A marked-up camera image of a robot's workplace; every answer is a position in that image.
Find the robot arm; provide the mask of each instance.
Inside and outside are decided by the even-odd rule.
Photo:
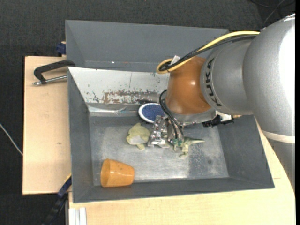
[[[214,48],[205,62],[198,57],[187,61],[168,69],[166,105],[172,115],[188,125],[212,120],[216,112],[253,114],[295,189],[295,15],[270,25],[255,38]],[[200,70],[194,64],[197,61]]]

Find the orange plastic cup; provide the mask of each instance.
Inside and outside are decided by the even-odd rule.
[[[107,158],[101,168],[101,186],[105,188],[128,186],[133,183],[134,176],[135,169],[132,166]]]

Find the rust stain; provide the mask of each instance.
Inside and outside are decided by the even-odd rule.
[[[157,102],[158,92],[156,90],[146,90],[128,92],[123,90],[103,91],[101,100],[106,104],[145,104],[149,102]]]

